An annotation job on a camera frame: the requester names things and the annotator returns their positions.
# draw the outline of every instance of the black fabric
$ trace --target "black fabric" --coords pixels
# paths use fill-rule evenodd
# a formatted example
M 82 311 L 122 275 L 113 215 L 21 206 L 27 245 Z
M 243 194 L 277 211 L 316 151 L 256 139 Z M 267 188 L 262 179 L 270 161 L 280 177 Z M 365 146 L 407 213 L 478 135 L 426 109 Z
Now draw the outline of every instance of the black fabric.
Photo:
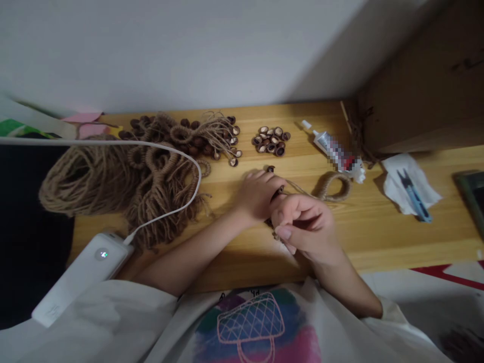
M 38 192 L 66 150 L 0 145 L 0 329 L 28 320 L 65 271 L 74 219 L 45 211 Z

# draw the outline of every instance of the charging cable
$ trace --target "charging cable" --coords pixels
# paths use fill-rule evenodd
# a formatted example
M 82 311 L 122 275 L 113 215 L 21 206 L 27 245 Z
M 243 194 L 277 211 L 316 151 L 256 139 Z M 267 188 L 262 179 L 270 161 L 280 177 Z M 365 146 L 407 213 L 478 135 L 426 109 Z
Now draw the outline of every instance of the charging cable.
M 10 138 L 10 137 L 0 137 L 0 145 L 27 145 L 27 146 L 101 146 L 101 145 L 145 145 L 145 146 L 152 146 L 156 147 L 158 149 L 163 149 L 163 150 L 168 150 L 171 152 L 174 152 L 176 154 L 179 154 L 181 156 L 184 156 L 188 160 L 190 160 L 195 166 L 197 167 L 198 170 L 198 181 L 197 181 L 197 186 L 195 188 L 195 192 L 192 195 L 192 198 L 186 203 L 184 206 L 175 209 L 174 211 L 165 213 L 159 217 L 156 217 L 155 219 L 152 219 L 146 223 L 143 223 L 139 227 L 137 227 L 133 233 L 131 233 L 126 239 L 124 240 L 123 244 L 129 245 L 132 241 L 133 238 L 135 237 L 136 232 L 140 230 L 140 228 L 143 228 L 144 226 L 153 223 L 161 218 L 167 217 L 173 213 L 177 213 L 186 207 L 188 207 L 195 197 L 197 196 L 198 189 L 200 188 L 200 182 L 202 181 L 202 170 L 200 169 L 200 165 L 196 162 L 194 158 L 191 156 L 170 148 L 168 146 L 164 145 L 159 145 L 155 143 L 150 143 L 146 141 L 137 141 L 137 140 L 64 140 L 64 139 L 26 139 L 26 138 Z

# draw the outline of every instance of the tissue paper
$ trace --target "tissue paper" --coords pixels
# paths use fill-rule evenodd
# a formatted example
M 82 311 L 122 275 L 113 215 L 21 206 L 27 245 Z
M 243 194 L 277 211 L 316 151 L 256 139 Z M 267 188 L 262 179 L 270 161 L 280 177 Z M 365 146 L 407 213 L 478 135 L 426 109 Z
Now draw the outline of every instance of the tissue paper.
M 413 182 L 414 187 L 420 194 L 423 204 L 426 208 L 436 204 L 442 197 L 430 186 L 427 181 L 425 173 L 418 166 L 414 158 L 409 154 L 399 154 L 392 156 L 382 161 L 383 166 L 387 170 L 387 178 L 383 184 L 383 190 L 385 195 L 394 201 L 400 207 L 400 211 L 403 214 L 417 215 L 414 210 L 410 197 L 408 196 L 405 188 L 402 185 L 401 179 L 398 176 L 399 170 L 403 174 L 403 170 L 406 169 L 410 179 Z

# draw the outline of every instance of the wooden desk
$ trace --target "wooden desk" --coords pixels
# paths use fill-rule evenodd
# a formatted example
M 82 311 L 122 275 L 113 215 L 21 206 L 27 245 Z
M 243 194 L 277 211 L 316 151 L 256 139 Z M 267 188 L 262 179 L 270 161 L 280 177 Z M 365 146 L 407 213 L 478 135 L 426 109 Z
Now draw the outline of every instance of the wooden desk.
M 180 120 L 200 119 L 205 110 L 176 111 L 170 114 Z M 306 119 L 318 131 L 328 131 L 344 146 L 350 136 L 339 102 L 322 102 L 221 110 L 234 115 L 241 128 L 238 148 L 244 155 L 239 166 L 232 168 L 225 158 L 212 162 L 212 173 L 203 179 L 201 192 L 210 193 L 209 201 L 216 215 L 231 206 L 231 197 L 242 176 L 252 169 L 275 165 L 276 173 L 290 179 L 307 191 L 312 191 L 325 172 L 333 170 L 327 158 L 300 130 L 296 123 Z M 113 114 L 102 122 L 129 128 L 132 118 L 155 113 Z M 277 158 L 259 154 L 251 139 L 261 126 L 280 126 L 292 134 L 286 155 Z M 420 223 L 413 216 L 402 215 L 382 194 L 385 176 L 376 166 L 367 172 L 364 184 L 354 184 L 351 196 L 340 204 L 331 204 L 340 242 L 360 272 L 431 266 L 461 260 L 476 260 L 484 250 L 469 212 L 458 195 L 451 174 L 469 169 L 484 170 L 484 146 L 415 154 L 433 188 L 444 198 L 430 209 L 432 224 Z M 121 274 L 130 279 L 161 254 L 210 223 L 205 214 L 200 222 L 189 225 L 169 246 L 160 245 L 158 255 L 144 252 L 135 255 Z M 124 220 L 119 215 L 77 217 L 70 261 L 90 239 L 104 228 L 126 235 Z M 303 280 L 310 272 L 305 259 L 293 257 L 286 248 L 273 240 L 270 229 L 260 224 L 234 239 L 192 287 L 192 291 L 213 291 L 236 287 L 275 284 Z

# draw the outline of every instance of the hand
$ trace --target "hand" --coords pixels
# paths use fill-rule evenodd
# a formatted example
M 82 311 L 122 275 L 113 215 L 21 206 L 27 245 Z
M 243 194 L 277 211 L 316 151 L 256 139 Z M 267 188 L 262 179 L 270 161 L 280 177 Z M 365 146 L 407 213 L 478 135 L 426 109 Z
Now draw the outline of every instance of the hand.
M 241 225 L 249 228 L 268 219 L 271 216 L 269 206 L 272 196 L 281 186 L 286 185 L 285 179 L 264 170 L 247 175 L 233 209 L 239 215 Z
M 309 260 L 323 265 L 335 265 L 345 254 L 336 238 L 333 213 L 318 199 L 300 194 L 282 197 L 273 206 L 272 224 L 287 249 L 296 250 Z

